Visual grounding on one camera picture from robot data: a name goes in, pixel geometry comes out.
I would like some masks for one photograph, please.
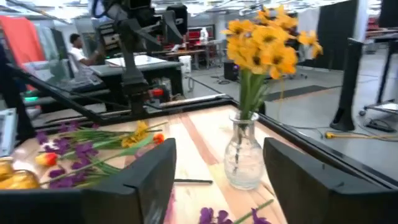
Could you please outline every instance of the green light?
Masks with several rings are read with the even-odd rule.
[[[25,101],[36,101],[39,97],[25,97]]]

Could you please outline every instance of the floor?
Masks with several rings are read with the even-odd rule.
[[[353,118],[356,123],[357,133],[368,135],[382,135],[372,129],[364,128],[363,123],[369,119],[382,119],[388,122],[392,127],[398,128],[398,118],[376,111],[368,111],[366,116],[361,117],[358,112],[364,105],[370,105],[375,102],[377,91],[379,88],[379,80],[384,66],[386,50],[381,49],[374,55],[364,55],[354,98]],[[392,59],[391,73],[384,99],[392,99],[397,96],[398,88],[398,55]],[[303,127],[298,128],[302,134],[321,141],[323,144],[340,151],[344,155],[351,157],[357,161],[372,167],[374,170],[387,175],[398,181],[398,172],[396,172],[396,164],[398,163],[397,142],[381,141],[377,139],[324,139],[322,134],[331,130],[328,128],[337,111],[340,98],[341,84],[343,81],[343,72],[339,71],[319,71],[312,68],[299,68],[299,73],[306,74],[307,79],[297,77],[293,80],[285,79],[282,82],[272,82],[270,93],[281,91],[282,85],[285,90],[291,90],[310,85],[324,86],[328,88],[326,91],[319,91],[307,95],[301,95],[293,98],[286,98],[283,101],[266,102],[267,115],[278,120],[280,123],[289,126]],[[238,100],[239,83],[231,82],[226,85],[217,84],[217,76],[223,76],[223,68],[211,68],[193,71],[192,78],[202,82],[217,91],[226,93]],[[200,85],[199,83],[189,82],[189,79],[183,79],[185,96],[194,98],[199,96],[213,95],[215,91]],[[103,105],[91,105],[93,111],[103,111]],[[74,111],[58,111],[52,114],[43,114],[35,124],[42,124],[48,119],[55,119],[65,116],[73,116]]]

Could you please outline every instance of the metal pole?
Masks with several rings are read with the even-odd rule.
[[[19,2],[19,1],[16,1],[16,0],[6,0],[6,1],[9,2],[9,3],[14,4],[14,5],[16,5],[16,6],[20,6],[20,7],[23,7],[23,8],[25,8],[25,9],[28,9],[28,10],[30,10],[30,11],[32,11],[32,12],[37,12],[37,13],[43,15],[43,16],[47,16],[47,17],[50,18],[50,19],[53,19],[53,20],[62,22],[62,23],[64,23],[64,24],[68,24],[68,25],[71,24],[70,22],[66,21],[65,19],[61,19],[61,18],[58,18],[58,17],[55,17],[55,16],[51,16],[50,14],[48,14],[48,13],[46,13],[46,12],[44,12],[44,11],[38,10],[38,9],[32,7],[32,6],[28,6],[27,4],[24,4],[24,3],[22,3],[22,2]]]

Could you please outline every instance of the red fabric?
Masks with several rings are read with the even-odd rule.
[[[45,60],[39,37],[31,21],[24,17],[0,16],[0,25],[19,67],[23,68],[24,63]]]

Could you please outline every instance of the clear glass vase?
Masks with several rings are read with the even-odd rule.
[[[233,136],[224,155],[224,171],[230,184],[237,189],[257,188],[265,171],[262,147],[254,136],[254,122],[258,114],[253,113],[250,120],[238,119],[239,114],[231,116]]]

